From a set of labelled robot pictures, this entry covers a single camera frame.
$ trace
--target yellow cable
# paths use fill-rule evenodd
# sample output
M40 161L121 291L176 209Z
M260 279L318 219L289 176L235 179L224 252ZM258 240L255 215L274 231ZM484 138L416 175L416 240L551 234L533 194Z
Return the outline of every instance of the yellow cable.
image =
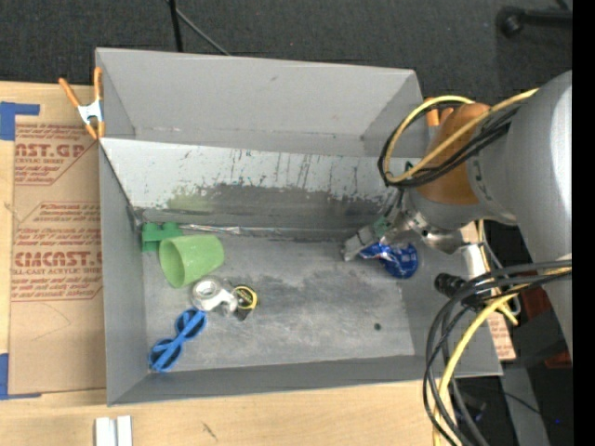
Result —
M487 259L487 255L485 253L485 245L483 244L485 242L485 239L483 237L483 218L478 221L477 231L478 231L480 253L482 254L483 265L485 266L486 271L490 271L491 270L490 262ZM495 291L495 294L502 294L502 291L500 291L499 288L494 289L494 291ZM519 321L512 314L512 311L510 310L510 306L508 305L508 303L505 304L504 306L502 306L501 308L499 308L498 310L500 312L502 312L507 317L507 319L509 321L512 322L512 325L515 325L515 326L519 325Z
M435 106L440 103L445 103L445 102L457 102L457 103L463 103L463 104L471 104L471 102L473 102L473 100L471 100L469 98L464 98L462 96L451 96L451 95L438 96L437 98L426 99L423 103L421 103L419 106L417 106L415 109L413 109L409 113L409 115L403 119L403 121L399 124L399 127L397 127L397 130L395 131L395 133L390 137L390 142L387 147L387 151L386 151L385 158L384 158L384 164L383 164L383 170L384 170L385 174L389 173L390 157L392 156L392 152L394 151L394 145L396 144L397 140L399 139L401 134L404 132L404 130L411 124L411 122L421 112L425 111L426 109L428 109L432 106Z
M473 322L471 323L469 328L465 331L465 333L463 334L461 339L458 341L458 343L456 344L455 350L453 351L453 355L451 356L450 360L446 364L446 368L444 369L443 377L441 378L440 385L438 387L440 398L443 401L446 400L447 393L448 393L448 385L450 384L450 381L453 377L453 373L455 372L455 367L458 364L458 361L460 360L461 356L463 355L463 352L465 351L465 348L467 347L467 344L469 343L471 338L475 335L475 333L480 328L482 323L488 318L488 316L492 312L494 312L496 309L500 308L501 306L504 306L515 295L518 295L518 294L505 295L503 297L500 297L499 299L495 300L492 304L490 304L489 306L484 308L482 310L482 312L480 312L477 315L477 317L473 320ZM438 410L438 407L435 405L434 405L434 418L436 418L436 421L438 422L438 424L440 424L440 412ZM432 436L433 436L434 446L441 446L441 434L440 434L440 431L438 431L438 429L436 427L433 428Z
M490 117L495 112L502 111L503 109L506 109L508 106L511 106L512 104L514 104L516 102L519 102L521 100L530 98L531 96L533 96L533 94L535 92L537 92L537 90L538 90L538 88L531 89L530 91L525 91L524 93L521 93L521 94L518 94L516 96L513 96L512 98L508 98L506 100L503 100L502 102L499 102L495 106L492 106L486 112L483 112L482 114L480 114L477 117L471 119L468 123L466 123L465 125L463 125L450 138L448 138L447 140L443 141L438 147L436 147L433 151L431 151L428 155L426 155L423 159L421 159L421 161L419 161L415 166L413 166L412 168L410 168L406 172L403 172L399 176L395 177L389 171L389 163L390 163L390 157L392 156L392 151L394 150L394 142L396 142L397 135L399 134L399 131L397 131L397 133L395 133L395 136L392 138L392 141L390 142L390 144L389 144L389 146L387 148L387 153L386 153L386 156L385 156L385 159L384 159L383 169L384 169L384 173L385 173L386 179L390 183L397 183L397 182L401 182L401 181L409 178L410 176L412 176L413 174L415 174L419 170L421 170L423 167L425 167L429 162L431 162L438 155L440 155L446 148L448 148L451 144L453 144L453 142L455 142L458 139L460 139L460 137L463 134L466 134L467 132L469 132L470 130L472 130L473 128L475 128L475 126L478 123L480 123L481 121L487 119L488 117Z

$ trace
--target table surface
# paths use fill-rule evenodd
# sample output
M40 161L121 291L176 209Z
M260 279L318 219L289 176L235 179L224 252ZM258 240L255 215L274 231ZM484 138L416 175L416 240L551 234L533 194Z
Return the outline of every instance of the table surface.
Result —
M47 85L2 83L0 99L34 95ZM14 143L0 141L0 353L8 350ZM420 381L106 406L104 389L0 401L3 444L92 445L98 417L131 415L137 445L407 444L431 442Z

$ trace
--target blue tape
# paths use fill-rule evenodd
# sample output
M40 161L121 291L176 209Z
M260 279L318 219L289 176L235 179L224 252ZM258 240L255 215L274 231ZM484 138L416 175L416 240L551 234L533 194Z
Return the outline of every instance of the blue tape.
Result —
M39 115L39 104L0 102L0 139L15 139L15 116Z
M35 398L39 396L39 393L33 393L29 395L8 395L8 354L0 354L0 400Z

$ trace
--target green plastic object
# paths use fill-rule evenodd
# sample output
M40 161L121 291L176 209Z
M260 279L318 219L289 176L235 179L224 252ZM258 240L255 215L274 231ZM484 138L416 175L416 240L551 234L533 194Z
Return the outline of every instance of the green plastic object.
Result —
M142 226L142 248L143 253L157 251L159 243L167 238L182 236L183 232L178 223L168 221L163 225L157 223L145 223Z
M223 245L213 234L168 238L159 245L161 269L176 288L198 281L221 266L224 258Z

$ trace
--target metal object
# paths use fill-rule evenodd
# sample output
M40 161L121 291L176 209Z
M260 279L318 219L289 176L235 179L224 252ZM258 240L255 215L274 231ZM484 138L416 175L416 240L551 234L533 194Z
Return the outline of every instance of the metal object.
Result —
M232 288L228 281L207 276L192 287L192 303L200 310L209 312L220 308L225 315L229 315L238 308L238 298L226 288Z
M256 308L258 304L258 295L254 289L242 284L235 286L232 293L238 299L238 309L234 312L235 317L238 320L243 321L248 314Z

